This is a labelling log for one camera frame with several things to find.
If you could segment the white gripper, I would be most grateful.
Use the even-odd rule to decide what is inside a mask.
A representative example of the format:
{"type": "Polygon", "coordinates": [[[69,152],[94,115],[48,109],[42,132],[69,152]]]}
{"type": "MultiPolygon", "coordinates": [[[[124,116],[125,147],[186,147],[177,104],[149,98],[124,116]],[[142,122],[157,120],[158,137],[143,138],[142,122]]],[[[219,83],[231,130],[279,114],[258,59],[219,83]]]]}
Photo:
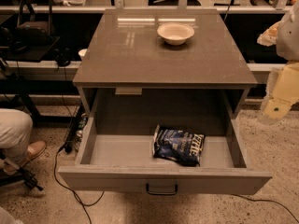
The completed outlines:
{"type": "MultiPolygon", "coordinates": [[[[257,43],[270,47],[276,44],[279,21],[259,35],[257,43]]],[[[273,125],[281,121],[299,100],[299,62],[289,61],[270,73],[265,97],[260,106],[259,121],[273,125]]]]}

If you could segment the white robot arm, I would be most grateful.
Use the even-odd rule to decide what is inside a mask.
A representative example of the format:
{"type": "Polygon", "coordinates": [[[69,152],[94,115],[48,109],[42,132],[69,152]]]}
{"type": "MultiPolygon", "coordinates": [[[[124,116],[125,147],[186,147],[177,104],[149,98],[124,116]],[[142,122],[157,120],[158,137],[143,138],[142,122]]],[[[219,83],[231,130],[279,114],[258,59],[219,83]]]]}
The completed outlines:
{"type": "Polygon", "coordinates": [[[277,55],[287,61],[283,68],[270,72],[260,107],[260,122],[272,125],[282,120],[299,101],[299,3],[294,3],[257,42],[267,47],[275,45],[277,55]]]}

